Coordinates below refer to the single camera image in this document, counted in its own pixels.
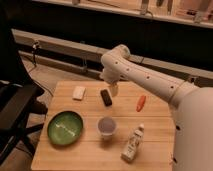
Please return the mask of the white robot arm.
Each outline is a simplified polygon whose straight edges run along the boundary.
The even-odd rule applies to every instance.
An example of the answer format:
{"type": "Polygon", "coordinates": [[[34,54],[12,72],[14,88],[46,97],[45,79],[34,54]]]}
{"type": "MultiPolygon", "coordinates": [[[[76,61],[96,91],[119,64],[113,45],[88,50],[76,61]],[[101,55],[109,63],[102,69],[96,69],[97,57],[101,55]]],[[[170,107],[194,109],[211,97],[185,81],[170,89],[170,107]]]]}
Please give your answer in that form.
{"type": "Polygon", "coordinates": [[[167,102],[174,110],[172,171],[213,171],[213,87],[198,87],[128,60],[120,44],[101,57],[101,78],[116,85],[121,76],[167,102]]]}

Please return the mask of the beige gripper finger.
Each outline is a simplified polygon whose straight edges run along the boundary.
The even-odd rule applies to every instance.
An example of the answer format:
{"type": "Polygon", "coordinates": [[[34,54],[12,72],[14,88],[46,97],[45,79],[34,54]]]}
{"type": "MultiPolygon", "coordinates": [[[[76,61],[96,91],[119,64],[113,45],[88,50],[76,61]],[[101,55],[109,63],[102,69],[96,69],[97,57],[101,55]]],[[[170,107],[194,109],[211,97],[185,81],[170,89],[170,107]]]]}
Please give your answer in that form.
{"type": "Polygon", "coordinates": [[[118,85],[117,84],[110,84],[109,90],[110,90],[110,93],[113,97],[118,95],[118,85]]]}

